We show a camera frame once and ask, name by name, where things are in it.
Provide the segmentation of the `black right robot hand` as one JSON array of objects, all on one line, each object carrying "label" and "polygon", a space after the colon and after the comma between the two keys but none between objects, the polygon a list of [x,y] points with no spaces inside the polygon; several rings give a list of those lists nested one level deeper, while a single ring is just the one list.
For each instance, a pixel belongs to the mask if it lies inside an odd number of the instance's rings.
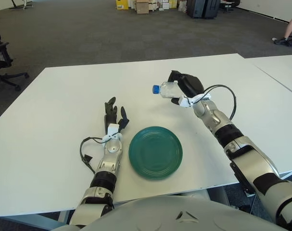
[{"label": "black right robot hand", "polygon": [[182,93],[180,96],[171,99],[173,104],[182,107],[191,107],[195,102],[196,96],[204,95],[204,87],[201,81],[192,75],[183,74],[179,71],[172,70],[168,82],[177,82]]}]

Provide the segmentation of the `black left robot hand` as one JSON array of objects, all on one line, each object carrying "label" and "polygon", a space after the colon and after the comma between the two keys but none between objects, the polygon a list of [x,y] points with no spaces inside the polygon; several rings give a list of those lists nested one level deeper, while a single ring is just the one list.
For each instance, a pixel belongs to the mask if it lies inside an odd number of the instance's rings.
[{"label": "black left robot hand", "polygon": [[[108,127],[110,124],[116,124],[117,120],[117,106],[114,106],[114,103],[116,101],[116,97],[112,97],[108,102],[104,103],[105,106],[105,116],[104,116],[104,125],[105,125],[105,134],[108,133]],[[118,131],[120,132],[122,129],[124,129],[128,123],[129,119],[127,117],[126,111],[124,107],[121,107],[121,119],[117,123],[119,125]]]}]

